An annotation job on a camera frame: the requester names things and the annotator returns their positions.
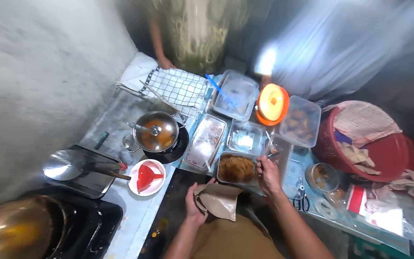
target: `glass lid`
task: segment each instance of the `glass lid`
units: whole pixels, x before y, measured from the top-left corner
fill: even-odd
[[[165,112],[147,113],[141,116],[135,124],[137,144],[147,151],[164,151],[177,140],[177,123]]]

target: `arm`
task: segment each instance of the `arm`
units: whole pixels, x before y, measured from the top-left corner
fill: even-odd
[[[282,191],[277,166],[271,160],[266,159],[266,156],[258,158],[258,161],[256,171],[260,175],[260,186],[272,203],[271,208],[279,221],[286,245],[295,258],[332,259],[330,251],[314,234]]]
[[[263,75],[261,77],[261,83],[260,83],[260,90],[263,90],[267,84],[271,83],[271,76],[270,75]]]
[[[213,183],[215,178],[212,178],[209,183]],[[194,183],[188,189],[186,194],[186,218],[180,226],[177,235],[169,246],[164,259],[187,259],[193,249],[194,239],[199,227],[204,224],[207,219],[207,213],[202,214],[194,203],[194,190],[197,188],[197,183]]]
[[[176,68],[172,62],[164,55],[164,49],[162,48],[161,29],[157,21],[154,19],[149,20],[149,29],[151,32],[151,41],[153,42],[154,52],[156,53],[159,66],[163,69]]]

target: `cooking pot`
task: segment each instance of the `cooking pot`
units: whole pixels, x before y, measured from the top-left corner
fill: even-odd
[[[132,150],[127,148],[130,152],[135,152],[140,148],[152,153],[164,152],[173,148],[178,139],[179,129],[184,126],[179,126],[172,115],[161,111],[149,112],[142,115],[134,123],[128,123],[129,127],[133,128],[132,135],[125,136],[132,137],[139,148]],[[159,129],[156,134],[151,129]]]
[[[0,259],[44,259],[57,256],[66,237],[66,214],[49,196],[0,205]]]

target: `white wall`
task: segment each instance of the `white wall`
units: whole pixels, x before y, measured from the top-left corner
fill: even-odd
[[[137,49],[110,0],[0,0],[0,203],[80,140]]]

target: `table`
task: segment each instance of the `table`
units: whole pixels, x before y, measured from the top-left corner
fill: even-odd
[[[207,113],[209,113],[211,115],[214,115],[214,116],[226,121],[226,123],[227,123],[227,129],[225,131],[225,134],[223,135],[221,146],[220,146],[220,148],[218,150],[218,153],[215,157],[215,160],[218,160],[218,158],[220,157],[220,154],[221,154],[222,151],[230,151],[227,148],[226,142],[227,142],[229,130],[231,129],[232,120],[231,120],[231,118],[228,118],[228,117],[226,117],[222,114],[216,113],[212,110],[208,110]],[[277,132],[275,127],[267,127],[267,130],[270,133],[270,135]],[[292,155],[291,155],[291,160],[297,161],[298,162],[297,164],[301,166],[301,168],[299,169],[299,172],[302,174],[303,185],[305,187],[306,194],[307,194],[307,196],[310,200],[311,205],[314,204],[316,199],[324,199],[325,197],[323,197],[323,196],[315,193],[314,191],[312,191],[312,189],[310,188],[310,186],[308,185],[308,183],[307,183],[307,181],[304,177],[305,169],[308,166],[316,164],[316,163],[319,162],[319,161],[317,161],[317,158],[314,157],[311,150],[308,149],[308,148],[295,146],[293,148],[293,152],[292,152]],[[193,169],[192,167],[184,164],[183,162],[180,163],[179,167],[181,169],[191,171],[191,172],[194,172],[194,173],[208,174],[208,175],[213,176],[213,177],[216,176],[216,170],[215,169],[213,169],[213,170],[215,170],[214,173],[212,173],[212,172],[199,172],[196,169]],[[256,186],[256,187],[241,186],[241,188],[244,188],[244,189],[247,189],[249,191],[258,193],[260,195],[264,195],[258,186]],[[401,237],[401,236],[398,236],[398,235],[395,235],[394,233],[391,233],[391,232],[388,232],[388,231],[385,231],[385,230],[382,230],[382,229],[379,229],[379,228],[375,228],[375,227],[373,227],[369,224],[363,223],[363,222],[355,220],[355,219],[354,219],[355,226],[353,226],[351,224],[351,222],[349,222],[347,220],[340,219],[340,218],[335,220],[335,221],[326,219],[317,212],[317,210],[315,209],[314,206],[310,207],[309,215],[313,216],[314,218],[316,218],[316,219],[318,219],[318,220],[320,220],[320,221],[322,221],[326,224],[329,224],[330,226],[333,226],[333,227],[335,227],[339,230],[342,230],[346,233],[349,233],[351,235],[362,238],[362,239],[364,239],[364,240],[366,240],[370,243],[377,244],[377,245],[385,244],[385,245],[388,245],[388,246],[390,246],[390,247],[392,247],[392,248],[394,248],[394,249],[396,249],[396,250],[398,250],[398,251],[400,251],[400,252],[402,252],[406,255],[410,255],[410,247],[409,247],[408,239],[406,239],[404,237]]]
[[[130,153],[123,147],[121,142],[122,137],[129,135],[132,131],[127,126],[127,122],[134,122],[141,115],[154,110],[158,110],[158,108],[152,103],[124,91],[117,90],[113,95],[112,101],[89,128],[89,131],[80,141],[80,144],[93,147],[102,132],[109,132],[110,135],[100,148],[100,151],[118,157],[126,163],[129,168],[132,168],[143,158],[144,154],[141,150],[135,153]],[[209,109],[206,109],[206,111],[223,119],[228,125],[222,139],[220,150],[217,154],[218,158],[221,151],[226,149],[225,143],[231,126],[231,119],[220,114],[212,113]],[[204,112],[201,112],[198,118],[202,117],[203,113]],[[193,135],[198,123],[199,120],[189,121],[187,130],[190,133],[190,136]],[[315,159],[308,149],[296,148],[291,157],[292,159],[301,162],[302,167],[304,168],[315,163]],[[181,163],[180,160],[165,165],[167,177],[164,185],[158,193],[148,197],[141,197],[132,193],[125,180],[115,180],[102,199],[120,205],[124,211],[124,216],[105,255],[106,259],[133,259],[138,256],[176,167],[195,173],[201,173],[187,167],[185,164]],[[304,185],[308,197],[311,203],[313,203],[318,195],[311,191],[305,180]],[[249,190],[261,193],[258,187],[249,188]],[[364,224],[358,224],[356,228],[353,228],[347,226],[347,224],[343,222],[327,220],[319,215],[317,211],[314,210],[313,206],[312,209],[310,209],[309,214],[318,220],[371,243],[386,244],[405,254],[409,254],[408,240],[403,237]]]

